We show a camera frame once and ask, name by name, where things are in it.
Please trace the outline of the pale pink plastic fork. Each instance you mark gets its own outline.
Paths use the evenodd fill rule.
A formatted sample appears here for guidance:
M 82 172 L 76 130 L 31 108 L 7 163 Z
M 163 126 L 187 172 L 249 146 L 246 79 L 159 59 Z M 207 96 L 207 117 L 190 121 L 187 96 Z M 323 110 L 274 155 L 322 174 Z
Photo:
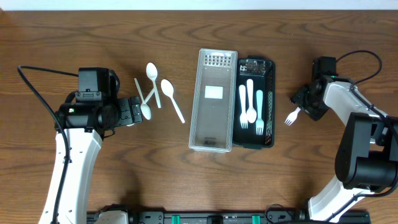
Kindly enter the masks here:
M 297 116 L 298 116 L 298 114 L 299 114 L 300 111 L 301 111 L 301 108 L 300 108 L 300 107 L 297 107 L 293 112 L 291 112 L 291 113 L 287 116 L 287 118 L 286 118 L 284 124 L 286 124 L 286 125 L 288 125 L 288 126 L 292 125 L 292 124 L 295 122 L 295 120 L 297 119 Z

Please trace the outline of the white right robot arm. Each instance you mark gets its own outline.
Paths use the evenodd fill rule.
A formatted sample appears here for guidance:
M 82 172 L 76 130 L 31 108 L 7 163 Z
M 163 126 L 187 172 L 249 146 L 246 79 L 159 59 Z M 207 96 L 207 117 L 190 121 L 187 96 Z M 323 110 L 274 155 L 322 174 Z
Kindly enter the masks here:
M 335 157 L 335 175 L 308 201 L 311 220 L 339 221 L 366 197 L 384 197 L 397 188 L 397 118 L 377 109 L 346 78 L 317 78 L 291 97 L 313 120 L 333 110 L 345 126 Z

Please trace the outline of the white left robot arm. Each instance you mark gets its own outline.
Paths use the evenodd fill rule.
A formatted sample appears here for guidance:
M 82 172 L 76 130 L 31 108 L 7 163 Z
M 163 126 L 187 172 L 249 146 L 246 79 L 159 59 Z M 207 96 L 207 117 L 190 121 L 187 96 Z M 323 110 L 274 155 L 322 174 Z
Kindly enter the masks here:
M 63 190 L 59 205 L 55 206 L 62 168 L 65 164 L 65 145 L 60 133 L 56 135 L 55 166 L 50 183 L 47 201 L 39 220 L 40 223 L 86 223 L 87 203 L 90 194 L 91 178 L 97 155 L 103 140 L 96 131 L 72 128 L 65 131 L 70 153 Z

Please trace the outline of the black plastic basket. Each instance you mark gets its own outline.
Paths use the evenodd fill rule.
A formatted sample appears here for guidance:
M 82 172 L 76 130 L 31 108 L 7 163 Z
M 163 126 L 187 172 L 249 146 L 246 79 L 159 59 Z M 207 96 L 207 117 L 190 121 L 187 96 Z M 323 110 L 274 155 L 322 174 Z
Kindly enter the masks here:
M 247 79 L 254 82 L 254 109 L 257 112 L 256 91 L 262 90 L 263 106 L 262 120 L 264 121 L 263 134 L 256 134 L 256 121 L 248 122 L 248 128 L 242 129 L 239 121 L 241 105 L 239 86 L 246 87 Z M 236 66 L 236 91 L 234 106 L 233 143 L 248 149 L 263 149 L 274 145 L 275 135 L 275 63 L 262 57 L 248 56 L 239 58 Z M 248 110 L 248 93 L 246 87 L 246 112 Z

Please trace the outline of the clear plastic basket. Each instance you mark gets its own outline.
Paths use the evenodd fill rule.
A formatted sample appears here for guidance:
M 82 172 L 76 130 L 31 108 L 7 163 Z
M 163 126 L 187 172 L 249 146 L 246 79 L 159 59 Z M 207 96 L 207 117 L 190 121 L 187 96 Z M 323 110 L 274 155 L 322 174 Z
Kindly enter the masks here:
M 188 146 L 217 153 L 232 148 L 238 53 L 200 49 Z

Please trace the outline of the mint green plastic fork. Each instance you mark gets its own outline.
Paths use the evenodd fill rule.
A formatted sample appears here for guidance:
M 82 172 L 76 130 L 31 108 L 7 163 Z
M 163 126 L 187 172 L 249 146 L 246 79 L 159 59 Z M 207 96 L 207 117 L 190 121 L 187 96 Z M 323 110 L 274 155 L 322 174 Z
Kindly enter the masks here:
M 256 103 L 257 103 L 257 120 L 256 120 L 256 134 L 258 136 L 263 134 L 264 121 L 262 120 L 262 106 L 263 106 L 263 91 L 256 91 Z

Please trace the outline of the white plastic spoon, small bowl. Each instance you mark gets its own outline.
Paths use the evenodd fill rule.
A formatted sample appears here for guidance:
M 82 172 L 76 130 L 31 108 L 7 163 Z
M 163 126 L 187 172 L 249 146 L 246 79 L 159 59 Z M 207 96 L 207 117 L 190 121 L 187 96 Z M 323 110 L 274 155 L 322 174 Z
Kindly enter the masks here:
M 141 97 L 141 101 L 142 101 L 142 103 L 141 103 L 141 112 L 142 112 L 142 115 L 145 117 L 146 120 L 150 120 L 150 119 L 152 118 L 152 113 L 151 113 L 150 107 L 149 107 L 149 105 L 144 101 L 144 97 L 143 97 L 143 95 L 142 95 L 142 91 L 141 91 L 139 82 L 137 81 L 137 78 L 135 78 L 134 81 L 135 81 L 136 88 L 137 88 L 137 90 L 138 90 L 139 96 Z

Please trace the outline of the pink plastic spoon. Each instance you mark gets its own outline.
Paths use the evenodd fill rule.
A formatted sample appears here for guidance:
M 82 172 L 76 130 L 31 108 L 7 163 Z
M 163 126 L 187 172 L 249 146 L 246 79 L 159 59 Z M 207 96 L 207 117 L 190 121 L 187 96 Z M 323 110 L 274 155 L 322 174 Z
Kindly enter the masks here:
M 257 118 L 256 110 L 254 109 L 254 82 L 252 79 L 247 79 L 246 81 L 247 93 L 248 93 L 248 110 L 246 112 L 248 116 L 248 121 L 254 123 Z

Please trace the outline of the white plastic spoon, upright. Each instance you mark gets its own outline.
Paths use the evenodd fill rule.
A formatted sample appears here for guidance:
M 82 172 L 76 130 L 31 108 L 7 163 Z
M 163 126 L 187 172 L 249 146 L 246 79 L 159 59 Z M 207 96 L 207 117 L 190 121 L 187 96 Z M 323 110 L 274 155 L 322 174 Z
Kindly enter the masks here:
M 154 63 L 149 62 L 147 64 L 146 74 L 147 74 L 147 77 L 153 83 L 153 87 L 154 87 L 153 90 L 154 90 L 154 95 L 155 95 L 155 99 L 157 102 L 157 106 L 158 106 L 158 108 L 161 108 L 160 96 L 159 96 L 159 92 L 158 92 L 157 85 L 156 85 L 156 78 L 158 77 L 158 70 Z

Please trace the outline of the white plastic fork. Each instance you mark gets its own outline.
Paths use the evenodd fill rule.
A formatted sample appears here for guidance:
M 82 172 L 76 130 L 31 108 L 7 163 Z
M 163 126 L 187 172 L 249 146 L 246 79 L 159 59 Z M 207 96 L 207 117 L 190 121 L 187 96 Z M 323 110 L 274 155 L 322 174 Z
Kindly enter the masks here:
M 244 85 L 239 86 L 239 99 L 241 105 L 241 114 L 239 121 L 242 129 L 248 128 L 248 116 L 246 114 L 246 87 Z

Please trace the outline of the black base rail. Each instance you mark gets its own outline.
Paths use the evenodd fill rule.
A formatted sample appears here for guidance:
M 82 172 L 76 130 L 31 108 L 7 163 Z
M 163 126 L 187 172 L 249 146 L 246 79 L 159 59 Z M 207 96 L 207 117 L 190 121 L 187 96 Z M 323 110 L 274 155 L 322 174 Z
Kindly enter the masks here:
M 129 210 L 122 205 L 109 205 L 99 212 L 88 213 L 87 223 L 131 224 L 266 224 L 312 223 L 303 210 L 270 209 L 266 212 L 163 212 Z

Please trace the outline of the white plastic spoon, rightmost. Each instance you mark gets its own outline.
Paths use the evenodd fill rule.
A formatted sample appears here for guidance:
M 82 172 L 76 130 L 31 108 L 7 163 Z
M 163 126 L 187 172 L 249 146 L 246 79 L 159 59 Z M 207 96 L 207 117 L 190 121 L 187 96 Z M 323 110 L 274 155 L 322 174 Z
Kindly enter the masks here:
M 180 118 L 181 122 L 185 123 L 185 119 L 183 117 L 183 114 L 180 111 L 180 108 L 178 107 L 178 104 L 176 103 L 176 101 L 174 99 L 174 87 L 171 84 L 171 82 L 166 80 L 166 79 L 163 79 L 161 81 L 161 89 L 162 89 L 164 95 L 166 95 L 166 96 L 168 96 L 170 98 L 170 100 L 171 100 L 171 102 L 172 102 L 172 104 L 173 104 L 173 106 L 175 108 L 175 111 L 176 111 L 178 117 Z

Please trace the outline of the white plastic spoon, crossed lower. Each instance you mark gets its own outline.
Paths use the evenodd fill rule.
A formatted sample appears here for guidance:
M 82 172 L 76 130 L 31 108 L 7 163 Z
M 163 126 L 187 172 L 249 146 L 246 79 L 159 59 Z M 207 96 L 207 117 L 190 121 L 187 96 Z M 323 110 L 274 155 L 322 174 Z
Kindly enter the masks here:
M 152 95 L 154 94 L 154 92 L 155 92 L 154 88 L 151 89 L 151 91 L 149 92 L 149 94 L 146 96 L 146 98 L 145 98 L 145 100 L 144 100 L 145 103 L 147 103 L 147 102 L 150 100 L 150 98 L 152 97 Z

